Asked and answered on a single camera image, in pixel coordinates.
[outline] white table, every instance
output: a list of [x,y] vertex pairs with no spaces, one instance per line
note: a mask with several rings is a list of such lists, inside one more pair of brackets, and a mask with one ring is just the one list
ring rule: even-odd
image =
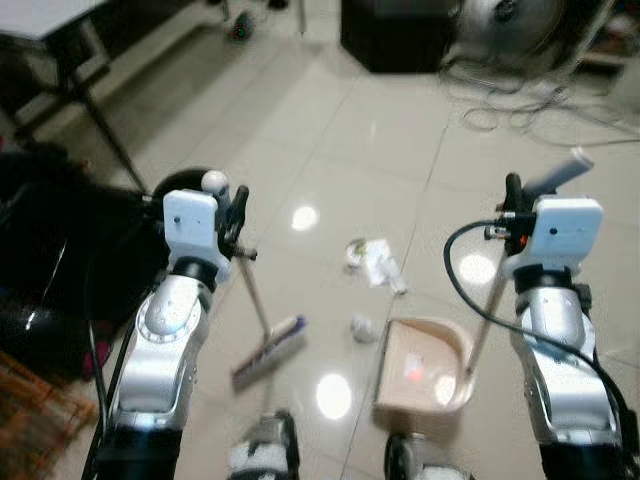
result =
[[[73,60],[73,54],[77,52],[69,51],[72,50],[69,48],[70,39],[78,37],[81,41],[80,37],[87,38],[87,25],[90,25],[88,16],[104,3],[106,0],[0,0],[0,48],[14,54],[35,50],[52,58],[57,68],[55,85],[45,84],[35,72],[32,73],[42,92],[59,99],[53,110],[58,105],[70,102],[82,104],[131,179],[141,191],[145,191],[129,154],[91,96],[89,88],[92,80],[81,79],[78,75],[79,65]],[[100,75],[106,72],[108,65],[102,67]],[[45,111],[31,122],[23,124],[14,112],[6,113],[16,126],[16,137],[26,141],[34,141],[32,131],[44,121],[44,117],[51,115],[51,112]]]

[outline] tile floor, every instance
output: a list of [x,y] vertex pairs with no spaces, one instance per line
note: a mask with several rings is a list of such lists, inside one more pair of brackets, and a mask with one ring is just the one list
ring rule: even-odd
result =
[[[229,370],[258,343],[258,324],[237,277],[216,293],[177,478],[225,478],[228,447],[252,419],[286,407],[298,422],[302,478],[381,479],[387,433],[371,418],[378,345],[354,343],[351,315],[368,315],[380,329],[390,316],[435,315],[473,332],[477,318],[445,277],[446,236],[491,215],[506,173],[530,177],[567,155],[510,130],[505,119],[490,133],[465,128],[460,117],[474,103],[460,97],[482,99],[473,89],[445,87],[428,75],[366,73],[339,46],[336,3],[311,3],[305,38],[295,34],[290,13],[271,15],[243,45],[224,42],[219,26],[198,27],[102,102],[149,185],[196,165],[249,185],[245,242],[260,252],[255,270],[266,308],[273,319],[302,313],[309,320],[302,352],[234,394]],[[537,128],[562,141],[616,138],[560,114]],[[52,132],[91,159],[102,181],[129,185],[86,121]],[[582,278],[595,294],[603,363],[638,407],[640,147],[591,153],[596,168],[565,191],[590,194],[606,208]],[[318,221],[296,231],[292,215],[304,206]],[[361,236],[389,240],[409,284],[404,298],[343,272],[344,247]],[[461,248],[492,261],[499,252],[479,238]],[[507,295],[503,315],[512,315],[512,300]],[[339,419],[324,416],[316,399],[328,374],[350,388]],[[521,368],[504,332],[491,333],[478,374],[457,435],[445,442],[451,435],[425,433],[478,479],[543,478]],[[58,478],[79,477],[89,437],[85,432],[61,459]]]

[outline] black speaker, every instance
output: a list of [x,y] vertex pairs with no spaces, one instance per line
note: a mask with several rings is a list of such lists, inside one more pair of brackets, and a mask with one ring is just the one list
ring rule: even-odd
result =
[[371,72],[435,72],[457,10],[454,0],[342,0],[340,43]]

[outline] robotic hand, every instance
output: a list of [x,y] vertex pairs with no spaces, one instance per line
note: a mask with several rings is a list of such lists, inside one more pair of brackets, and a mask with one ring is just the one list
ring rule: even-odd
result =
[[[593,247],[603,210],[593,199],[556,194],[556,188],[593,167],[581,149],[572,155],[569,162],[524,187],[518,175],[509,174],[499,218],[454,233],[445,246],[445,265],[460,296],[486,320],[469,370],[475,368],[491,323],[512,332],[547,478],[638,478],[636,415],[598,363],[589,319],[590,290],[573,283],[580,262]],[[487,240],[505,242],[485,309],[466,295],[450,260],[453,241],[479,226],[485,226]],[[509,279],[518,294],[515,324],[494,316]]]
[[202,191],[162,198],[170,273],[138,309],[107,428],[96,437],[84,479],[173,478],[213,293],[229,277],[233,256],[256,255],[237,246],[248,188],[240,186],[232,202],[221,172],[206,173],[201,183]]

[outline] trash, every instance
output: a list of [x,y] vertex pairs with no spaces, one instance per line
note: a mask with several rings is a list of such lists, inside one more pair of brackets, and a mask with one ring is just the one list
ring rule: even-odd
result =
[[400,276],[386,239],[353,240],[347,245],[345,261],[349,270],[363,270],[372,287],[388,283],[396,295],[407,292],[407,285]]
[[380,338],[371,319],[361,313],[354,313],[351,317],[351,334],[359,343],[373,343]]

